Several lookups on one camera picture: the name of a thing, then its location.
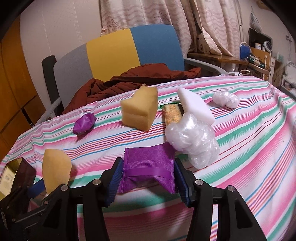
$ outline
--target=gray chair panel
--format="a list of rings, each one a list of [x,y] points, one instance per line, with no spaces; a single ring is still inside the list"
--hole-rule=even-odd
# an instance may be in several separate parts
[[[93,78],[86,44],[79,46],[58,60],[54,65],[54,76],[59,96],[66,108],[76,91]]]

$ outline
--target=white plastic bundle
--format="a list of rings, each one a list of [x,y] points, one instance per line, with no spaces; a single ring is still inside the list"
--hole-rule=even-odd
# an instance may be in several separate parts
[[[188,154],[190,163],[197,169],[214,163],[220,153],[214,130],[190,112],[184,113],[178,123],[169,124],[165,136],[177,151]]]
[[[236,108],[239,105],[240,99],[231,94],[229,91],[216,91],[213,94],[212,100],[220,106],[227,106],[228,108]]]

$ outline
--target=purple snack package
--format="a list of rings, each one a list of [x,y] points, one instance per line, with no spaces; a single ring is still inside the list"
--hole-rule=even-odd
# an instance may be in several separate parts
[[[157,181],[168,192],[176,193],[174,158],[175,149],[168,142],[151,147],[125,148],[118,192],[125,193]]]
[[[96,117],[93,113],[87,113],[80,117],[74,124],[73,133],[80,134],[90,130],[96,121]]]

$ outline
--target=yellow sponge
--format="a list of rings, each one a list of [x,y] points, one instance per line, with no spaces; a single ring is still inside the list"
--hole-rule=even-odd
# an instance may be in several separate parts
[[[47,194],[61,184],[68,184],[71,168],[71,158],[65,152],[56,149],[45,150],[42,175]]]
[[[157,109],[157,88],[141,86],[132,98],[120,102],[122,123],[126,126],[149,131]]]

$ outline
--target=pink striped fabric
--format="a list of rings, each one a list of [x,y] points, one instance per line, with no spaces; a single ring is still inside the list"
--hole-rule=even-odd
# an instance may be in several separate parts
[[[178,100],[179,87],[199,94],[215,116],[212,125],[220,146],[218,160],[196,170],[186,155],[184,167],[212,186],[234,185],[250,207],[269,241],[282,240],[293,227],[296,198],[296,104],[266,81],[255,77],[206,77],[157,85],[158,103]],[[215,91],[229,90],[241,100],[232,110],[212,102]],[[22,134],[0,163],[24,157],[42,178],[45,149],[63,149],[72,160],[69,185],[78,187],[100,177],[125,147],[164,143],[163,112],[158,110],[149,132],[121,123],[120,100],[133,91],[94,102],[66,115],[46,121]],[[83,138],[72,133],[73,125],[85,113],[97,117],[94,129]],[[104,209],[111,240],[185,240],[192,209],[178,194],[166,192],[157,183],[117,194]],[[218,209],[214,206],[211,241],[217,236]],[[78,207],[80,240],[85,240],[83,209]]]

